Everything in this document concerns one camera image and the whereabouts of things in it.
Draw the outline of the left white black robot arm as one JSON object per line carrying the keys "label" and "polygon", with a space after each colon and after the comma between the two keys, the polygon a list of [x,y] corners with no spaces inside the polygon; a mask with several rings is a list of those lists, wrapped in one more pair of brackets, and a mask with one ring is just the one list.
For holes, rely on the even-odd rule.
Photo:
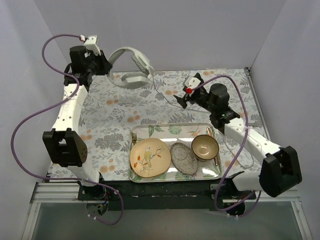
{"label": "left white black robot arm", "polygon": [[78,134],[79,120],[94,75],[106,75],[112,68],[97,46],[74,46],[69,50],[71,62],[64,70],[63,100],[58,116],[42,140],[51,161],[70,170],[82,186],[90,187],[95,200],[106,196],[106,187],[99,183],[100,173],[88,160],[88,148]]}

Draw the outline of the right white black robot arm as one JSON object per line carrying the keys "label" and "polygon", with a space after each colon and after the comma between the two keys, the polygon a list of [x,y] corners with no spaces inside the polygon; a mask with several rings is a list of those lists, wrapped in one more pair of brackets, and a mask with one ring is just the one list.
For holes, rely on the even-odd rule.
{"label": "right white black robot arm", "polygon": [[231,177],[226,186],[227,195],[237,199],[245,191],[264,191],[270,197],[277,197],[303,180],[297,151],[282,147],[250,128],[247,118],[241,118],[229,106],[230,95],[221,83],[205,89],[206,82],[199,73],[188,76],[183,82],[183,97],[176,97],[185,109],[188,104],[197,104],[207,110],[213,127],[240,144],[261,165],[260,172],[241,172]]}

